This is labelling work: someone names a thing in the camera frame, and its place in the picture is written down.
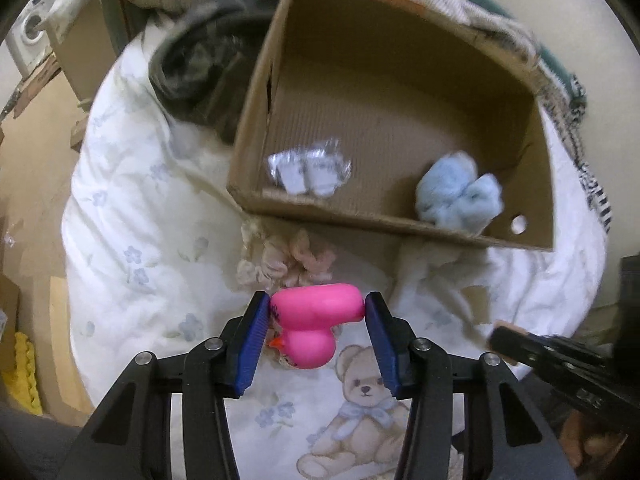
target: cardboard box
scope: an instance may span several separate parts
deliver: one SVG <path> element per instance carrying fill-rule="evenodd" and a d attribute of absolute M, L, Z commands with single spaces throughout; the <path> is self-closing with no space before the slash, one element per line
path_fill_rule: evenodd
<path fill-rule="evenodd" d="M 0 339 L 0 370 L 11 372 L 15 368 L 15 319 L 18 313 L 20 289 L 4 274 L 0 274 L 0 308 L 7 316 Z"/>
<path fill-rule="evenodd" d="M 281 0 L 239 121 L 227 189 L 247 212 L 478 246 L 551 249 L 541 81 L 484 36 L 409 0 Z M 351 178 L 328 199 L 270 181 L 271 153 L 337 138 Z M 503 186 L 483 236 L 417 220 L 415 187 L 465 150 Z M 516 234 L 512 221 L 526 218 Z"/>

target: blue fluffy cloth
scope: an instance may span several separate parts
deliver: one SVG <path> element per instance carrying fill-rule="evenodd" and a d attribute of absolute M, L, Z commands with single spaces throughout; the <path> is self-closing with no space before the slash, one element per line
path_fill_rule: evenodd
<path fill-rule="evenodd" d="M 436 161 L 420 180 L 415 209 L 436 227 L 480 234 L 502 212 L 501 193 L 491 173 L 478 178 L 474 160 L 456 152 Z"/>

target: yellow fuzzy object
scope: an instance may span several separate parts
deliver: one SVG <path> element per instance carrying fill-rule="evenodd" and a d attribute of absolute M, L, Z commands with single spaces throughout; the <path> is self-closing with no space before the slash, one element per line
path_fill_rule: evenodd
<path fill-rule="evenodd" d="M 2 372 L 7 392 L 29 413 L 42 415 L 36 384 L 36 352 L 22 332 L 15 333 L 15 370 Z"/>

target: bear ear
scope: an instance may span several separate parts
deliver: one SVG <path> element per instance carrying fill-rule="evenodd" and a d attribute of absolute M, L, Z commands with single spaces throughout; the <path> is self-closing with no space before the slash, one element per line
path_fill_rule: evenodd
<path fill-rule="evenodd" d="M 347 368 L 349 368 L 353 358 L 362 352 L 362 350 L 364 349 L 360 345 L 349 345 L 340 352 L 335 364 L 335 374 L 338 376 L 338 379 L 344 382 L 344 375 L 347 373 Z"/>

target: screw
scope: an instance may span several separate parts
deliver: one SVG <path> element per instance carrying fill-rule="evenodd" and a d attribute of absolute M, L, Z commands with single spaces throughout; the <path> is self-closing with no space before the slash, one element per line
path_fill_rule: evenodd
<path fill-rule="evenodd" d="M 501 359 L 496 355 L 496 354 L 492 354 L 492 353 L 488 353 L 488 354 L 484 354 L 484 362 L 487 363 L 489 366 L 497 366 L 500 364 Z"/>
<path fill-rule="evenodd" d="M 220 350 L 223 346 L 224 343 L 219 337 L 212 337 L 204 342 L 204 348 L 207 350 Z"/>
<path fill-rule="evenodd" d="M 431 341 L 429 341 L 425 337 L 417 337 L 412 342 L 412 345 L 416 350 L 419 350 L 420 352 L 426 352 L 427 350 L 431 349 Z"/>
<path fill-rule="evenodd" d="M 136 355 L 136 364 L 141 366 L 148 365 L 152 358 L 151 352 L 140 352 Z"/>

